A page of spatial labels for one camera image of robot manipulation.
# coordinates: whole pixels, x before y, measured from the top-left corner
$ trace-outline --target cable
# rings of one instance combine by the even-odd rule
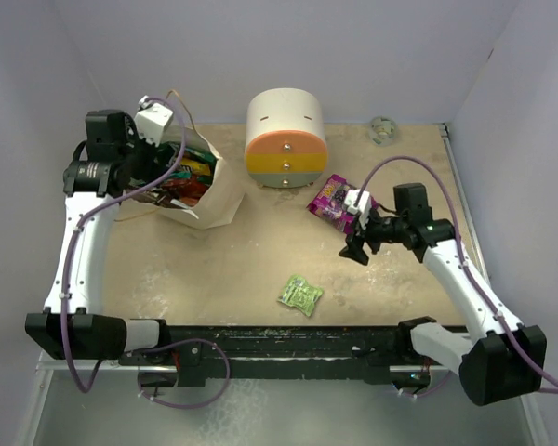
[[[140,353],[143,353],[143,354],[144,353],[161,353],[162,351],[170,350],[172,348],[176,348],[176,347],[179,347],[179,346],[184,346],[186,344],[192,344],[194,342],[202,342],[203,344],[207,344],[208,346],[211,346],[214,350],[219,352],[221,358],[223,359],[223,363],[225,364],[225,378],[223,379],[223,386],[221,386],[221,389],[220,389],[219,392],[217,392],[215,395],[213,395],[208,400],[204,400],[202,402],[197,402],[195,404],[176,404],[174,402],[159,400],[155,396],[151,396],[151,395],[146,394],[144,388],[142,387],[142,384],[140,383],[140,380],[137,378],[137,384],[139,386],[139,396],[142,396],[142,397],[146,398],[147,400],[149,400],[151,402],[156,402],[157,404],[161,404],[161,405],[166,406],[166,407],[171,407],[172,409],[200,409],[202,407],[208,406],[211,402],[214,402],[214,401],[218,400],[219,397],[221,395],[223,395],[223,392],[225,392],[228,385],[230,384],[231,373],[230,373],[230,360],[228,359],[225,352],[214,342],[208,341],[206,339],[200,339],[200,338],[196,337],[196,338],[193,338],[193,339],[185,339],[183,341],[173,342],[173,343],[171,343],[167,346],[164,346],[164,347],[137,350],[137,352],[140,352]]]
[[[461,260],[464,257],[463,245],[461,244],[461,235],[460,235],[460,232],[458,231],[458,219],[457,219],[457,213],[455,212],[455,207],[453,206],[453,200],[452,200],[450,194],[448,193],[448,190],[446,190],[445,183],[443,183],[442,179],[440,179],[440,177],[438,177],[438,174],[436,174],[436,172],[428,164],[424,163],[420,159],[414,158],[413,156],[397,155],[397,156],[392,156],[390,158],[386,158],[385,160],[382,160],[380,163],[378,163],[372,169],[372,171],[368,174],[368,176],[364,180],[364,184],[362,184],[362,188],[360,190],[360,193],[357,196],[357,200],[355,201],[355,205],[357,206],[359,204],[360,199],[362,198],[362,192],[364,192],[365,188],[367,187],[368,183],[370,182],[370,179],[372,179],[374,174],[376,174],[378,172],[378,170],[383,165],[391,163],[393,161],[399,161],[399,160],[411,161],[412,163],[421,165],[424,169],[426,169],[428,172],[430,172],[432,177],[438,183],[438,186],[440,187],[440,190],[442,191],[443,195],[445,196],[446,204],[448,204],[448,210],[450,211],[450,215],[453,219],[453,227],[454,227],[454,231],[455,231],[455,242],[456,242],[456,245],[457,245],[458,258],[459,258],[459,260]],[[482,287],[479,285],[479,283],[473,277],[473,274],[470,271],[469,265],[467,264],[467,262],[462,262],[461,266],[463,268],[463,271],[465,272],[465,275],[467,276],[467,280],[472,284],[475,291],[484,300],[485,304],[490,308],[490,310],[494,314],[496,314],[496,317],[497,317],[498,321],[500,322],[500,325],[502,326],[502,329],[504,330],[504,333],[506,334],[506,336],[508,336],[509,341],[512,344],[512,347],[516,350],[516,352],[523,359],[523,361],[525,361],[526,364],[535,373],[537,373],[539,376],[541,376],[543,379],[545,379],[546,381],[548,381],[551,384],[558,387],[558,379],[553,377],[551,374],[548,374],[547,372],[545,372],[531,358],[529,358],[529,355],[527,355],[526,351],[523,350],[523,348],[521,347],[521,345],[517,341],[516,337],[514,336],[514,333],[512,332],[511,327],[509,326],[509,324],[504,319],[504,315],[502,314],[502,312],[498,310],[496,305],[494,305],[494,302],[492,302],[492,300],[487,295],[487,293],[482,289]]]
[[[103,209],[107,209],[110,206],[119,204],[124,200],[135,197],[143,193],[144,191],[157,186],[159,183],[161,183],[167,177],[169,177],[169,175],[174,173],[176,171],[176,168],[179,165],[180,160],[184,156],[184,151],[186,149],[186,126],[184,125],[184,121],[182,120],[181,115],[176,110],[174,110],[174,107],[164,99],[147,98],[146,100],[164,104],[166,107],[168,107],[170,110],[174,112],[174,116],[178,120],[178,123],[182,129],[182,141],[179,147],[178,157],[176,158],[174,163],[167,169],[167,171],[159,178],[155,179],[154,181],[136,190],[121,195],[120,197],[115,198],[110,202],[100,204],[99,206],[95,207],[94,209],[91,209],[89,212],[81,216],[78,222],[76,223],[76,228],[74,228],[73,234],[68,243],[68,248],[66,249],[66,256],[64,257],[64,265],[62,267],[62,281],[61,281],[62,299],[61,299],[61,307],[60,307],[60,332],[62,336],[62,347],[64,350],[64,358],[66,360],[66,364],[68,365],[68,370],[70,371],[71,376],[73,377],[73,381],[78,387],[78,389],[83,393],[88,393],[89,390],[91,390],[91,387],[93,386],[93,382],[95,381],[95,376],[97,375],[97,370],[101,365],[101,361],[98,361],[98,363],[95,365],[95,368],[93,369],[93,373],[91,374],[88,383],[86,385],[83,384],[83,381],[81,381],[81,378],[78,375],[78,371],[74,367],[73,353],[71,352],[71,343],[68,334],[68,299],[70,299],[70,294],[69,294],[70,279],[71,279],[71,270],[73,267],[74,250],[76,249],[78,238],[83,230],[83,227],[88,222],[88,220],[92,218],[94,215],[96,215],[98,212],[101,212]],[[135,132],[135,136],[137,138],[138,133],[136,131],[136,127],[135,126],[132,127],[131,125],[131,128],[133,132]]]
[[[401,389],[399,389],[399,395],[405,395],[405,396],[407,396],[409,398],[413,398],[413,399],[428,397],[432,393],[435,393],[438,389],[443,387],[452,376],[453,376],[453,373],[449,370],[448,373],[445,375],[445,377],[438,382],[438,384],[436,384],[434,387],[428,388],[425,392],[409,393],[409,392],[403,391],[403,389],[401,388]]]
[[[152,209],[150,211],[147,212],[143,212],[142,214],[137,214],[135,216],[126,216],[124,218],[117,218],[116,220],[114,220],[116,223],[122,223],[123,221],[128,221],[128,220],[134,220],[135,218],[140,218],[142,216],[149,216],[150,214],[154,214],[155,212],[157,212],[159,209]]]
[[[186,111],[186,113],[188,114],[188,117],[190,119],[190,124],[193,126],[193,130],[196,132],[196,135],[198,135],[199,137],[203,138],[203,136],[198,133],[198,130],[196,130],[196,126],[194,125],[194,119],[193,119],[193,115],[190,113],[190,110],[188,110],[188,107],[186,107],[186,104],[184,103],[184,101],[182,100],[181,96],[179,95],[178,91],[175,89],[171,89],[167,92],[166,94],[166,99],[168,99],[171,95],[174,95],[180,104],[182,104],[182,107],[184,108],[184,110]]]
[[[538,393],[550,393],[552,395],[558,395],[558,388],[548,388],[544,387],[538,390]]]

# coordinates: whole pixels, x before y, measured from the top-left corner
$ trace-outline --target white wall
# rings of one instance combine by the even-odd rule
[[[558,0],[524,0],[452,125],[492,283],[558,374]],[[558,397],[538,398],[558,445]]]
[[[200,122],[243,122],[277,86],[328,122],[453,118],[518,0],[56,0],[108,103],[176,87]]]
[[[41,311],[63,229],[62,171],[102,106],[47,0],[0,2],[0,446],[27,408],[39,348],[24,333]]]

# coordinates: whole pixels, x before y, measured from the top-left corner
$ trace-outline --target yellow drawer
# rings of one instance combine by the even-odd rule
[[[247,154],[245,161],[251,174],[322,172],[328,156],[326,153]]]

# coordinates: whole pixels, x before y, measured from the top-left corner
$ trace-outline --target white cylindrical container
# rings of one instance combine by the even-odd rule
[[[318,100],[296,88],[275,88],[253,98],[244,158],[248,174],[264,186],[297,188],[315,181],[328,161]]]

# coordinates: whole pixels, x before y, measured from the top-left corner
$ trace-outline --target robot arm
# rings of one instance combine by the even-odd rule
[[[466,265],[495,306],[504,312],[506,322],[529,356],[543,366],[546,337],[537,327],[525,328],[522,322],[500,302],[479,274],[463,246],[464,258],[458,258],[457,241],[448,220],[433,220],[425,187],[404,184],[394,188],[396,216],[382,217],[370,206],[368,192],[351,190],[346,198],[348,212],[358,215],[356,231],[346,239],[339,253],[367,265],[367,243],[372,253],[382,243],[401,243],[414,252],[420,263],[445,288],[466,322],[469,338],[447,331],[431,318],[402,322],[407,348],[432,358],[457,374],[468,397],[477,405],[515,397],[538,390],[541,377],[518,356],[497,321],[497,315],[485,304],[463,271]]]
[[[160,341],[162,321],[101,315],[105,256],[119,206],[108,207],[86,222],[74,251],[68,294],[62,295],[61,290],[64,260],[79,217],[121,196],[131,179],[149,182],[167,169],[155,155],[173,112],[144,99],[139,106],[134,120],[123,111],[90,112],[86,116],[87,159],[80,160],[81,150],[75,151],[64,172],[66,227],[56,278],[43,313],[29,314],[25,322],[26,332],[53,358],[63,357],[62,298],[69,299],[69,334],[76,359],[117,359],[126,351],[154,347]]]

